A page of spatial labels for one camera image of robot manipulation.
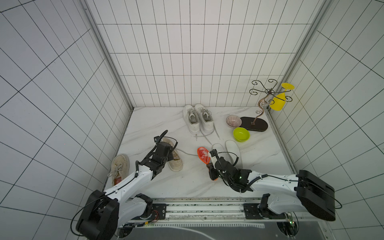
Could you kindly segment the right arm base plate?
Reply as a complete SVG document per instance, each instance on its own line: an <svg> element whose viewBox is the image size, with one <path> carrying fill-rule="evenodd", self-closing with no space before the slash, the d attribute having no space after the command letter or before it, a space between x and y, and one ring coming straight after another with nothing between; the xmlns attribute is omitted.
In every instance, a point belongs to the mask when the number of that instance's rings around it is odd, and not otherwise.
<svg viewBox="0 0 384 240"><path fill-rule="evenodd" d="M268 205L243 204L245 218L247 220L285 220L286 215L276 214L268 209Z"/></svg>

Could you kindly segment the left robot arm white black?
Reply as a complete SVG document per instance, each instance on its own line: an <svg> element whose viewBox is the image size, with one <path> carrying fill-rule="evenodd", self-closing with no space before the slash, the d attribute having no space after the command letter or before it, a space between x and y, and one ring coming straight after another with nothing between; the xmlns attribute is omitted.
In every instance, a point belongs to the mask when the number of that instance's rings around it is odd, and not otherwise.
<svg viewBox="0 0 384 240"><path fill-rule="evenodd" d="M119 230L121 238L133 228L143 227L165 219L165 204L137 194L145 184L160 174L168 161L173 160L175 147L163 142L167 132L154 138L154 148L139 162L136 170L115 186L90 194L85 206L77 212L79 219L71 232L88 240L110 240Z"/></svg>

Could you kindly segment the red orange shoe insole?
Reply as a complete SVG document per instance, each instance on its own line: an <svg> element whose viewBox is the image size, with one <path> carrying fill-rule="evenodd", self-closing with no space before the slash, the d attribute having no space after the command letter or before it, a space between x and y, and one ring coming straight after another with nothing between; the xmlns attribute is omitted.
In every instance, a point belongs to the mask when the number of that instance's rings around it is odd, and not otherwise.
<svg viewBox="0 0 384 240"><path fill-rule="evenodd" d="M197 154L199 159L208 165L211 162L211 156L209 151L205 147L200 147L197 149Z"/></svg>

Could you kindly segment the white sneaker with laces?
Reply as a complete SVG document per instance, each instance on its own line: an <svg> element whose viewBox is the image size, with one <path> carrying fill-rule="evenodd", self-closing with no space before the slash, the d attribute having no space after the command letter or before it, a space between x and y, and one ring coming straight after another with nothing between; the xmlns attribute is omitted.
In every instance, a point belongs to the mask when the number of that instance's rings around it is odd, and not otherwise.
<svg viewBox="0 0 384 240"><path fill-rule="evenodd" d="M220 135L216 129L215 122L211 111L205 108L202 104L196 104L194 106L196 113L200 120L200 130L204 137L215 133L220 139Z"/></svg>

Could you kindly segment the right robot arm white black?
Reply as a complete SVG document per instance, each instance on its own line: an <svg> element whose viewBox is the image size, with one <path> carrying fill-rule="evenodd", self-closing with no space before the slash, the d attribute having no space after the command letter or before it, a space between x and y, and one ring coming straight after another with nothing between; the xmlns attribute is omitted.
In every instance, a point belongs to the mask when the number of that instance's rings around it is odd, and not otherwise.
<svg viewBox="0 0 384 240"><path fill-rule="evenodd" d="M260 192L262 199L256 215L272 219L287 213L309 213L317 219L333 222L336 219L335 190L332 186L306 170L297 175L269 175L252 170L237 169L217 150L209 153L210 178L221 178L239 194Z"/></svg>

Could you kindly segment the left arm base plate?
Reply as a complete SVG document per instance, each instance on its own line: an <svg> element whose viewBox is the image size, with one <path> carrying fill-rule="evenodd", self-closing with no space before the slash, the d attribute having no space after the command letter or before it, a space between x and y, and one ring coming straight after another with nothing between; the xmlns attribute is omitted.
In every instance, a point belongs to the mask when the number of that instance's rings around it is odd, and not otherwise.
<svg viewBox="0 0 384 240"><path fill-rule="evenodd" d="M141 216L133 218L133 221L154 221L164 220L167 213L167 204L153 204L149 214L142 214Z"/></svg>

